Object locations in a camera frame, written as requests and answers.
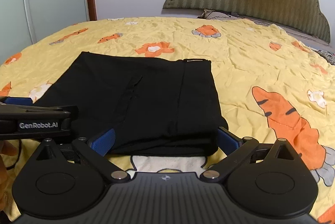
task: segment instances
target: bed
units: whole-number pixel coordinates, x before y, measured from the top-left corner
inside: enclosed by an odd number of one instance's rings
[[[327,32],[324,34],[325,40],[330,39]],[[258,25],[249,19],[175,17],[78,23],[25,48],[1,65],[0,95],[38,100],[83,51],[170,61],[211,60],[229,131],[262,143],[288,139],[318,182],[319,195],[311,215],[320,223],[335,222],[335,67],[281,27]],[[83,89],[94,96],[90,87]],[[19,157],[3,156],[10,167],[5,213],[14,220],[20,213],[11,185],[39,143],[11,143],[20,149]],[[133,176],[136,171],[200,174],[225,156],[218,149],[209,157],[106,157]]]

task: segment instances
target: orange flower pattern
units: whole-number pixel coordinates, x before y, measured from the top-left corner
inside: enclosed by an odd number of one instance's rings
[[[175,49],[169,48],[170,43],[168,42],[158,42],[158,43],[147,43],[141,48],[136,49],[137,54],[143,54],[147,58],[158,57],[162,53],[173,53]]]
[[[323,74],[328,74],[328,71],[325,70],[321,65],[312,65],[312,64],[310,64],[310,66],[312,66],[314,68],[319,68]]]
[[[54,41],[54,42],[49,43],[49,45],[52,46],[52,45],[54,45],[54,44],[62,43],[65,39],[68,39],[70,36],[78,35],[79,33],[82,33],[82,32],[87,31],[87,30],[88,30],[88,28],[83,28],[83,29],[81,29],[81,30],[79,30],[79,31],[75,31],[75,32],[73,32],[73,33],[71,33],[71,34],[69,34],[69,35],[66,35],[66,36],[60,38],[60,39],[57,40],[57,41]]]
[[[99,40],[98,44],[100,43],[104,43],[104,42],[107,42],[108,40],[111,40],[111,39],[117,39],[117,38],[120,38],[121,36],[123,36],[122,33],[114,33],[113,35],[111,36],[106,36],[106,37],[103,37]]]
[[[205,38],[218,38],[221,36],[221,33],[212,25],[203,25],[202,27],[192,30],[192,33]]]
[[[15,61],[17,61],[18,59],[20,59],[21,56],[22,56],[22,53],[21,53],[21,52],[16,53],[16,54],[14,54],[13,56],[9,57],[9,58],[5,61],[5,64],[6,64],[6,65],[9,65],[9,64],[11,64],[12,62],[15,62]]]
[[[307,53],[311,53],[311,51],[310,51],[309,49],[307,49],[307,48],[305,48],[305,47],[299,45],[298,41],[294,41],[294,42],[292,42],[291,44],[294,45],[296,48],[302,50],[302,51],[305,51],[305,52],[307,52]]]
[[[8,96],[9,91],[12,89],[11,82],[6,84],[2,90],[0,90],[0,96]]]
[[[271,43],[269,43],[269,47],[273,51],[277,51],[277,50],[281,49],[281,44],[271,42]]]

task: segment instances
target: finger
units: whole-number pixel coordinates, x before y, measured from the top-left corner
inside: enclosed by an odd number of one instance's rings
[[[8,155],[8,156],[15,156],[17,153],[18,153],[18,149],[16,147],[14,147],[8,141],[4,141],[1,154]]]

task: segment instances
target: folded clothing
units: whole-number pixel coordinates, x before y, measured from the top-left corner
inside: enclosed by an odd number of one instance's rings
[[[204,59],[171,62],[82,52],[35,105],[77,105],[71,139],[114,129],[112,154],[211,155],[217,127],[227,128],[211,62]],[[71,142],[69,137],[55,141]]]

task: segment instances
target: flower decal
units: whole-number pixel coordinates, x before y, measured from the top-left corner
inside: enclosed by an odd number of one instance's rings
[[[218,38],[221,36],[221,33],[211,25],[203,25],[202,27],[192,30],[192,33],[205,38]]]
[[[35,87],[33,90],[30,91],[29,97],[32,99],[33,102],[40,99],[44,93],[49,89],[49,87],[52,85],[49,81],[41,84],[38,87]]]
[[[138,24],[138,22],[127,22],[127,23],[125,23],[125,25],[137,25]]]
[[[111,35],[111,36],[103,37],[103,38],[101,38],[101,39],[99,40],[98,44],[107,42],[108,40],[111,40],[111,39],[117,39],[117,38],[120,38],[121,36],[123,36],[123,34],[118,32],[118,33],[115,33],[115,34],[113,34],[113,35]]]
[[[11,82],[6,84],[2,90],[0,90],[0,96],[8,96],[9,91],[12,89]]]
[[[273,51],[277,51],[277,50],[281,49],[281,44],[271,42],[271,43],[269,43],[269,47]]]
[[[5,64],[6,64],[6,65],[9,65],[9,64],[11,64],[12,62],[15,62],[15,61],[17,61],[18,59],[20,59],[21,56],[22,56],[21,52],[16,53],[16,54],[14,54],[13,56],[9,57],[9,58],[5,61]]]
[[[325,70],[321,65],[312,65],[312,64],[309,64],[309,65],[314,68],[319,68],[323,74],[328,74],[328,71]]]
[[[75,31],[75,32],[73,32],[73,33],[71,33],[71,34],[69,34],[69,35],[66,35],[66,36],[60,38],[60,39],[57,40],[57,41],[54,41],[54,42],[49,43],[49,45],[52,46],[52,45],[54,45],[54,44],[63,43],[63,41],[64,41],[65,39],[68,39],[70,36],[78,35],[79,33],[82,33],[82,32],[87,31],[87,30],[88,30],[88,28],[83,28],[83,29],[81,29],[81,30],[79,30],[79,31]]]
[[[311,90],[307,91],[307,96],[309,100],[311,102],[316,102],[316,104],[321,108],[325,108],[327,105],[326,100],[323,98],[324,94],[325,93],[321,91],[315,91],[315,92],[312,92]]]
[[[121,18],[107,18],[107,20],[110,20],[110,21],[118,21],[118,20],[122,20],[122,19],[125,19],[124,17],[121,17]]]
[[[158,43],[147,43],[144,44],[141,48],[136,49],[137,54],[143,54],[145,57],[153,58],[158,57],[162,53],[173,53],[175,49],[169,48],[170,43],[168,42],[158,42]]]
[[[310,51],[309,49],[307,49],[307,48],[305,48],[305,47],[299,45],[298,41],[294,41],[294,42],[292,42],[291,44],[292,44],[293,46],[295,46],[296,48],[302,50],[302,51],[305,51],[305,52],[307,52],[307,53],[311,53],[311,51]]]

